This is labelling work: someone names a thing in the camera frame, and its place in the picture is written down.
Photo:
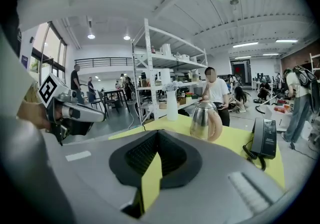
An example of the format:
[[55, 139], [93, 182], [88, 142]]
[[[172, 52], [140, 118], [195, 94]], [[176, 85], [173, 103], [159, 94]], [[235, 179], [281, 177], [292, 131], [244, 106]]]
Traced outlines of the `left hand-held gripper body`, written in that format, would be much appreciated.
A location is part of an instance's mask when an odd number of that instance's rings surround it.
[[70, 133], [70, 122], [66, 120], [72, 118], [73, 107], [77, 105], [76, 91], [68, 88], [61, 79], [49, 73], [41, 84], [38, 95], [45, 107], [50, 132], [61, 144]]

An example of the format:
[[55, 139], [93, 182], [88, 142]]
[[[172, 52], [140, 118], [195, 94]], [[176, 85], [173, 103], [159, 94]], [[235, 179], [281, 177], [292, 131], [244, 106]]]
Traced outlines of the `silver electric kettle beige handle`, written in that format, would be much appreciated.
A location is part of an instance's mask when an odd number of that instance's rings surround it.
[[223, 130], [222, 120], [217, 111], [216, 105], [209, 100], [208, 96], [204, 96], [193, 111], [191, 135], [209, 142], [216, 141]]

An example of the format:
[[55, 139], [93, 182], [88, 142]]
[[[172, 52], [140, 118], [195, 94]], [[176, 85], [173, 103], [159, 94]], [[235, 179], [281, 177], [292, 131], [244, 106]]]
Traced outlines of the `white metal shelving rack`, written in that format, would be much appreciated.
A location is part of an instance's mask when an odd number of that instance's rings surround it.
[[[171, 56], [161, 54], [161, 46], [170, 44]], [[165, 116], [160, 103], [166, 100], [162, 90], [161, 69], [170, 70], [170, 80], [182, 81], [181, 88], [193, 91], [204, 81], [199, 71], [208, 66], [207, 53], [194, 44], [171, 33], [151, 26], [148, 19], [131, 40], [134, 85], [137, 111], [141, 124], [150, 117], [157, 120]]]

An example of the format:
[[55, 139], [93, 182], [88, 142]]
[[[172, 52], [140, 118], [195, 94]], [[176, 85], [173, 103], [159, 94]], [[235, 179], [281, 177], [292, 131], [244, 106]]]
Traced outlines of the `long table black legs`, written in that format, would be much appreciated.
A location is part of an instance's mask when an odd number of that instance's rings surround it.
[[112, 106], [113, 108], [115, 108], [117, 112], [119, 112], [118, 109], [121, 106], [126, 106], [126, 108], [130, 113], [129, 105], [123, 89], [104, 91], [102, 98], [103, 98], [102, 103], [105, 109], [104, 111], [107, 116], [109, 115], [108, 114], [109, 106]]

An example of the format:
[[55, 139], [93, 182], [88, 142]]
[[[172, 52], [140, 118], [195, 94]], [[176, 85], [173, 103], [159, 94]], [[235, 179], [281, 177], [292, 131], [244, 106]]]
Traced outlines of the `person's left hand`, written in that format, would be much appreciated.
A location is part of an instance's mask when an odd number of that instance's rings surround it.
[[[36, 104], [35, 109], [34, 109], [34, 117], [33, 117], [33, 124], [38, 128], [38, 129], [46, 129], [50, 130], [50, 122], [47, 119], [45, 110], [46, 108], [44, 107], [43, 104]], [[56, 112], [54, 114], [55, 119], [59, 120], [62, 117], [62, 107], [61, 105], [56, 106], [55, 108]]]

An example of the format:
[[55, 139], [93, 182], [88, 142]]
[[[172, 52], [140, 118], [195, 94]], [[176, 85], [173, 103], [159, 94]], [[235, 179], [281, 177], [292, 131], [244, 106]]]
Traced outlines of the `person's left forearm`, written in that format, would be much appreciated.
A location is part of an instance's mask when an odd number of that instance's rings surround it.
[[30, 103], [23, 100], [16, 115], [19, 119], [29, 121], [35, 125], [37, 120], [37, 106], [37, 103]]

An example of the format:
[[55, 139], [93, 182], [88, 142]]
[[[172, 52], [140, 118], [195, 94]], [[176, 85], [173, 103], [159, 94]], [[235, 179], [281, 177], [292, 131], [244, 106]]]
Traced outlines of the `white vase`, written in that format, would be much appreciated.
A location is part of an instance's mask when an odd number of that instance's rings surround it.
[[176, 91], [167, 91], [167, 119], [169, 121], [177, 121], [178, 119], [178, 104], [176, 99]]

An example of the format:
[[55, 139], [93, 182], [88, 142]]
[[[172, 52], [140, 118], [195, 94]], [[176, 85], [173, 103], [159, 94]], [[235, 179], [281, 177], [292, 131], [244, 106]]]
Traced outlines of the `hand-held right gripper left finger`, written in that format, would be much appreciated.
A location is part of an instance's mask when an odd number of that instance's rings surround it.
[[49, 165], [71, 207], [75, 224], [159, 224], [159, 218], [127, 214], [132, 206], [142, 209], [135, 186], [120, 183], [109, 164], [120, 147], [154, 131], [114, 140], [94, 140], [65, 146], [51, 134], [44, 135]]

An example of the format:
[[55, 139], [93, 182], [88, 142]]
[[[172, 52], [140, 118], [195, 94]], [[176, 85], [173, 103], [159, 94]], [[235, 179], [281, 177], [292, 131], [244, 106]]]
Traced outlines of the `desk with black monitors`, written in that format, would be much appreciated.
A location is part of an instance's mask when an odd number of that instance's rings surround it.
[[273, 84], [273, 78], [269, 75], [264, 75], [263, 73], [257, 73], [252, 79], [252, 85], [258, 85], [262, 82], [262, 79], [265, 79], [267, 83]]

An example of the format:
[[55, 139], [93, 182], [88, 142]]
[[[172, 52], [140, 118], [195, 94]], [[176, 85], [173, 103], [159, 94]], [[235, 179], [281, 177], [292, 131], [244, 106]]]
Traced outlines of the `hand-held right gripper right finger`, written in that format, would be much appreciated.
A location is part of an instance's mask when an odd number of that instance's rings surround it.
[[163, 131], [194, 147], [202, 157], [198, 174], [185, 186], [164, 189], [144, 214], [149, 224], [235, 224], [247, 221], [284, 195], [265, 172], [223, 146]]

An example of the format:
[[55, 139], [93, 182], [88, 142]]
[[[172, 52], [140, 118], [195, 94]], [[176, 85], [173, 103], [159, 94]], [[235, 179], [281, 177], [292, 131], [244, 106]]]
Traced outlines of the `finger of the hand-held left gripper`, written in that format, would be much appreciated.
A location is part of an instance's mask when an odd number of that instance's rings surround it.
[[103, 122], [106, 118], [102, 111], [79, 103], [64, 102], [61, 109], [63, 118], [78, 122]]
[[85, 136], [91, 129], [93, 122], [63, 121], [62, 126], [66, 128], [66, 136]]

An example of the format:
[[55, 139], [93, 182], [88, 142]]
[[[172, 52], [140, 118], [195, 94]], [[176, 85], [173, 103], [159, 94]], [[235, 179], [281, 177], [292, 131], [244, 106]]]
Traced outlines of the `black desk telephone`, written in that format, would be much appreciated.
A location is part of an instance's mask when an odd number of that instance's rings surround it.
[[253, 126], [250, 152], [255, 156], [274, 159], [276, 156], [277, 130], [274, 120], [256, 118]]

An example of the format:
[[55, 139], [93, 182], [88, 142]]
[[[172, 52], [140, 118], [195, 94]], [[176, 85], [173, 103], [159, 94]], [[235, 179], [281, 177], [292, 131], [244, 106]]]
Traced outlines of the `large glass window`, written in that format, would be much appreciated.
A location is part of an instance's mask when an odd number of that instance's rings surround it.
[[67, 44], [54, 24], [47, 22], [39, 25], [31, 41], [33, 48], [29, 73], [37, 84], [40, 85], [50, 73], [65, 81]]

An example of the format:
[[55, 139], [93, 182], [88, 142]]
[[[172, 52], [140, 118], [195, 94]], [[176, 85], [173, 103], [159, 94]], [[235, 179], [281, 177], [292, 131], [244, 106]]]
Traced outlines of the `yellow-green tablecloth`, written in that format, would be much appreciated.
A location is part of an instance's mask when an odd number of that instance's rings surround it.
[[[185, 142], [180, 142], [163, 131], [171, 131], [196, 138], [190, 134], [191, 118], [179, 115], [177, 121], [161, 118], [118, 135], [127, 137], [142, 132], [154, 131], [154, 135], [141, 137], [114, 151], [109, 158], [109, 166], [120, 183], [139, 189], [142, 209], [132, 206], [126, 212], [135, 218], [144, 216], [155, 202], [161, 190], [179, 188], [187, 185], [200, 171], [200, 153]], [[206, 142], [223, 146], [245, 159], [243, 145], [253, 140], [253, 133], [232, 127], [223, 127], [220, 137]], [[284, 183], [283, 165], [280, 156], [266, 161], [268, 174], [281, 188]], [[242, 222], [268, 222], [273, 211], [280, 206], [282, 198], [258, 216]]]

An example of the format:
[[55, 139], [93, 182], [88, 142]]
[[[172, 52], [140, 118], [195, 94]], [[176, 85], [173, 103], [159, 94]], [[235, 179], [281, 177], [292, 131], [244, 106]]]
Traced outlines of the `white low cabinet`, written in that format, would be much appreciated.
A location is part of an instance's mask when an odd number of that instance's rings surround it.
[[285, 132], [290, 124], [292, 113], [285, 111], [285, 113], [276, 111], [275, 105], [267, 105], [264, 118], [274, 120], [276, 123], [276, 130], [278, 132]]

